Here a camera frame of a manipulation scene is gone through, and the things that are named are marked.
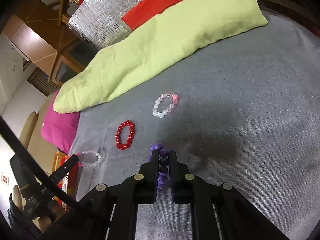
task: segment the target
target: light green pillow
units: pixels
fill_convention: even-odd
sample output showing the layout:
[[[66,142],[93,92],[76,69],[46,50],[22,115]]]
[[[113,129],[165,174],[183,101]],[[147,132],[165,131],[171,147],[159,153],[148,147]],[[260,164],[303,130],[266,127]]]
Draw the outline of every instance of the light green pillow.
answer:
[[[266,23],[257,0],[184,0],[101,49],[63,84],[54,110],[71,113],[109,102],[197,49]]]

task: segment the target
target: bed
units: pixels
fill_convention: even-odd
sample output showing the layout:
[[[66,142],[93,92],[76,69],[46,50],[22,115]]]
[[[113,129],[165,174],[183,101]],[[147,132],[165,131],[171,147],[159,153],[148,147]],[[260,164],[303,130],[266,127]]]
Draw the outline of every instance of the bed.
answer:
[[[150,145],[161,142],[206,182],[231,182],[289,239],[307,239],[320,220],[320,41],[286,17],[263,15],[267,25],[199,49],[81,111],[69,154],[95,150],[102,162],[79,169],[76,199],[136,174]],[[166,92],[179,96],[177,106],[153,116]],[[125,120],[136,134],[121,151],[115,133]],[[154,205],[139,206],[136,239],[191,239],[189,212],[164,189]]]

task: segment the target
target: red bead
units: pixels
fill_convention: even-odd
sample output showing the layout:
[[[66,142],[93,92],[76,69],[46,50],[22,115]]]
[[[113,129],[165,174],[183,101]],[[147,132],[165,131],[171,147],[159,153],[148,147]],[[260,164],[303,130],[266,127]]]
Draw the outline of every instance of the red bead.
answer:
[[[123,127],[125,126],[129,126],[129,135],[128,135],[128,139],[126,141],[125,144],[121,144],[121,132]],[[127,148],[130,148],[132,140],[134,138],[135,135],[135,124],[134,122],[127,120],[123,123],[120,124],[120,126],[117,129],[116,135],[115,135],[115,139],[116,139],[116,147],[122,151],[124,151]]]

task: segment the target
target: beaded bracelet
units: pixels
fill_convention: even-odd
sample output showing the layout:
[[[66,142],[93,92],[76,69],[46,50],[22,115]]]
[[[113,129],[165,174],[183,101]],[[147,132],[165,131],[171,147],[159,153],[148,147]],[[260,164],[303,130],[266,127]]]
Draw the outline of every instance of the beaded bracelet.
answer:
[[[151,161],[152,151],[159,150],[159,177],[158,177],[158,189],[164,189],[169,187],[169,179],[166,176],[169,172],[169,169],[166,167],[169,164],[168,159],[166,158],[169,155],[169,151],[163,147],[162,143],[156,143],[151,145],[150,155],[148,160]]]
[[[122,129],[125,126],[129,126],[129,136],[128,136],[128,139],[127,139],[126,143],[122,144],[120,136],[121,136]],[[134,135],[136,133],[136,128],[135,127],[136,126],[135,126],[134,122],[132,122],[130,120],[127,120],[127,121],[122,122],[120,124],[120,126],[118,127],[118,130],[116,132],[116,136],[115,136],[115,138],[116,138],[116,147],[118,149],[124,151],[125,149],[130,148],[130,146],[132,144],[132,140],[133,140]]]
[[[94,162],[94,163],[89,163],[89,164],[83,164],[81,162],[78,163],[78,166],[79,167],[84,167],[84,168],[87,168],[87,167],[95,167],[97,166],[99,163],[101,163],[101,155],[94,151],[94,150],[88,150],[88,151],[84,151],[84,152],[81,152],[81,153],[77,153],[76,155],[78,155],[78,157],[80,157],[80,155],[84,155],[84,154],[94,154],[98,157],[98,159]]]
[[[162,111],[162,113],[158,112],[158,108],[159,108],[159,104],[160,102],[164,99],[164,98],[169,98],[172,97],[172,104],[169,105],[169,107],[167,107],[165,110]],[[161,94],[161,96],[158,97],[158,99],[155,101],[155,104],[153,105],[153,109],[152,109],[152,114],[154,116],[163,118],[164,116],[166,116],[168,113],[170,113],[172,111],[172,109],[174,109],[175,105],[178,102],[178,96],[176,94],[172,94],[172,93],[168,93],[168,94]]]

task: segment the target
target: wall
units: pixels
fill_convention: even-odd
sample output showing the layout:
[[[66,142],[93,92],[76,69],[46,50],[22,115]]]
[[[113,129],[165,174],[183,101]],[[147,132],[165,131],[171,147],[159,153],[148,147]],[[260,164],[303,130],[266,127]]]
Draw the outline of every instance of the wall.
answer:
[[[31,63],[23,69],[23,57],[4,35],[0,36],[0,114],[36,66]]]
[[[46,96],[33,87],[28,81],[24,81],[17,92],[7,104],[3,119],[10,126],[11,130],[19,137],[23,124],[32,111],[37,112],[44,103]],[[7,210],[9,208],[9,195],[16,185],[9,160],[13,156],[13,151],[7,143],[0,137],[0,172],[9,176],[9,186],[0,182],[0,210],[4,217],[8,219]]]

